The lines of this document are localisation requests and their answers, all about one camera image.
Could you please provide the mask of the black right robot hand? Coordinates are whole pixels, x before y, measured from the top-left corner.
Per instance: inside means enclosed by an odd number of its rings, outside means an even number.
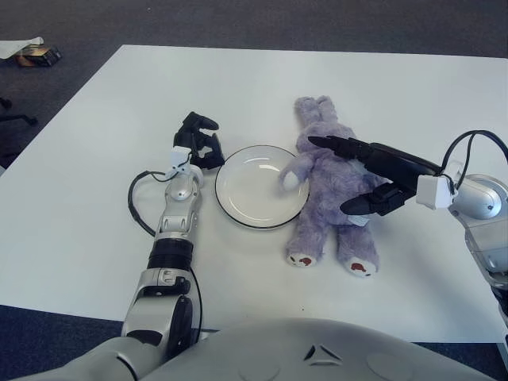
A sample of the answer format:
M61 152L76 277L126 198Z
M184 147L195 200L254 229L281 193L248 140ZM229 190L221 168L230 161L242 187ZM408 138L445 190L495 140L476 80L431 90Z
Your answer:
M419 176L439 172L439 167L428 160L379 143L335 136L313 136L308 140L332 150L335 156L358 160L367 171L389 180L370 193L343 202L340 209L346 215L389 214L416 195Z

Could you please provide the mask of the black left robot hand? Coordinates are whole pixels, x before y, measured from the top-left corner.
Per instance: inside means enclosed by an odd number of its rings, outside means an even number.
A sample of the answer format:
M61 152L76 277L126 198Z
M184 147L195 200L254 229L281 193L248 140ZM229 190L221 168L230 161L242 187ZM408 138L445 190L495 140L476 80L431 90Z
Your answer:
M219 124L208 117L190 112L174 135L173 145L190 149L190 164L214 169L225 163L216 131Z

